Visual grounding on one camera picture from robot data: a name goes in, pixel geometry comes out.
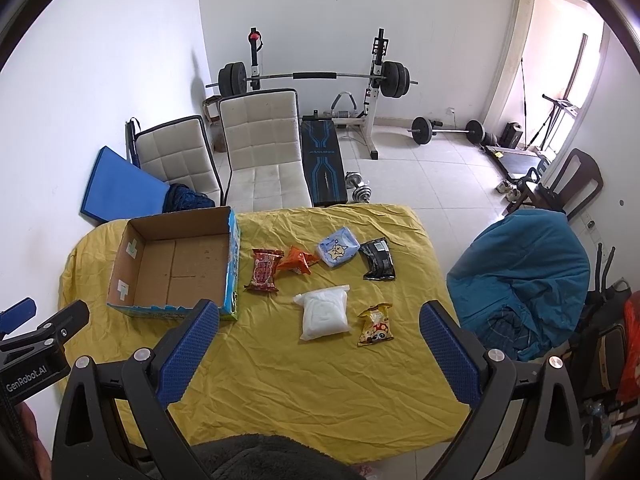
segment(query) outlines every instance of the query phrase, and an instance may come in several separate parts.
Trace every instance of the snack bag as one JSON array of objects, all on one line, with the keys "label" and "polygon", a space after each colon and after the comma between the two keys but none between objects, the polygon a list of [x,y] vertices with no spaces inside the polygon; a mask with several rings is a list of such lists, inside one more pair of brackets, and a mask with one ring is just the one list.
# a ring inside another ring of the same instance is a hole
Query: snack bag
[{"label": "snack bag", "polygon": [[320,261],[315,254],[305,253],[297,247],[291,246],[289,254],[281,259],[278,264],[278,270],[290,269],[298,274],[311,274],[309,267]]},{"label": "snack bag", "polygon": [[273,275],[283,256],[284,252],[277,249],[254,249],[254,273],[249,285],[245,285],[244,288],[261,292],[277,292],[278,289],[273,284]]},{"label": "snack bag", "polygon": [[347,322],[349,288],[349,285],[332,286],[293,297],[293,302],[305,309],[302,315],[300,339],[310,341],[325,335],[349,331]]},{"label": "snack bag", "polygon": [[391,252],[386,238],[377,238],[370,242],[364,242],[360,246],[360,252],[367,257],[369,272],[363,278],[376,282],[390,282],[396,278],[396,270],[391,260]]},{"label": "snack bag", "polygon": [[394,338],[389,330],[388,310],[392,306],[391,303],[379,303],[376,306],[370,306],[358,316],[364,319],[358,346],[373,345]]},{"label": "snack bag", "polygon": [[341,227],[318,244],[318,254],[329,267],[351,260],[360,248],[356,237],[348,227]]}]

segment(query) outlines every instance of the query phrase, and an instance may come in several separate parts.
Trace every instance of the gray blanket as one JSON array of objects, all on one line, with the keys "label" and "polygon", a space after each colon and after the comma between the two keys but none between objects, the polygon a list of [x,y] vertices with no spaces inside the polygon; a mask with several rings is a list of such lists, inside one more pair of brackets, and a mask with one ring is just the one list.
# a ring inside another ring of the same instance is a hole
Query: gray blanket
[{"label": "gray blanket", "polygon": [[[192,449],[216,480],[363,480],[343,463],[284,436],[232,436]],[[143,469],[149,477],[162,480],[154,464]]]}]

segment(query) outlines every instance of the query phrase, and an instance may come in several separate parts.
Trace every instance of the blue snack package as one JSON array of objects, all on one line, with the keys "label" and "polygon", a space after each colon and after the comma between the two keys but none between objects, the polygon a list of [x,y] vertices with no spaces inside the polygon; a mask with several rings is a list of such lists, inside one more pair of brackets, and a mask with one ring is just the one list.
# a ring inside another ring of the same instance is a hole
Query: blue snack package
[{"label": "blue snack package", "polygon": [[318,254],[329,267],[335,267],[351,260],[359,248],[349,228],[341,227],[318,244]]}]

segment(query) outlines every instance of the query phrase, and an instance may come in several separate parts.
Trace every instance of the yellow snack bag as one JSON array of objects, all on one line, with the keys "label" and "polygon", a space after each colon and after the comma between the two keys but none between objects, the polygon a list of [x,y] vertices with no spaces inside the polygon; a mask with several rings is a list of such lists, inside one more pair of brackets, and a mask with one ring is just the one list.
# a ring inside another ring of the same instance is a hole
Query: yellow snack bag
[{"label": "yellow snack bag", "polygon": [[358,346],[373,345],[394,338],[391,330],[389,330],[388,310],[392,306],[391,303],[379,303],[376,306],[370,306],[358,315],[358,317],[364,319]]}]

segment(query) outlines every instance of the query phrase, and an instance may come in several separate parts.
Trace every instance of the doorway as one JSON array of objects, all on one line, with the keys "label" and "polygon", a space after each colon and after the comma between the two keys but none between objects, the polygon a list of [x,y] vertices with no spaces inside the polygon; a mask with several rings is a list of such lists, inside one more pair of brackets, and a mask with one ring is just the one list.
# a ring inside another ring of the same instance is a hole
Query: doorway
[{"label": "doorway", "polygon": [[[485,126],[500,136],[508,123],[519,123],[519,146],[554,160],[596,77],[604,22],[584,0],[516,0],[514,10],[513,35]],[[554,107],[543,94],[573,106]]]}]

